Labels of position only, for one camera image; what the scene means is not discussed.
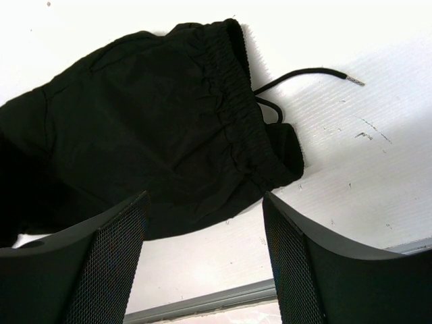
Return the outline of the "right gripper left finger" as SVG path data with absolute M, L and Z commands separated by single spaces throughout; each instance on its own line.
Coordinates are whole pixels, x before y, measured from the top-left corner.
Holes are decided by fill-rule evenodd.
M 1 249 L 1 322 L 123 323 L 150 205 L 142 192 L 65 230 Z

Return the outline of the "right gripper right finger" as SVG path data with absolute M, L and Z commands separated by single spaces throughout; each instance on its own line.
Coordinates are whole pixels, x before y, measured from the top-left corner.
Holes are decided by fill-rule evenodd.
M 272 193 L 263 217 L 283 323 L 430 323 L 431 251 L 342 236 Z

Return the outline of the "black trousers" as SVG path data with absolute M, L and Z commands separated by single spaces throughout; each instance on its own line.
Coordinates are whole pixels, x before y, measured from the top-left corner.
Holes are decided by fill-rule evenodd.
M 241 25 L 137 32 L 1 107 L 1 246 L 51 234 L 133 194 L 147 240 L 228 220 L 304 173 L 281 108 L 253 89 Z

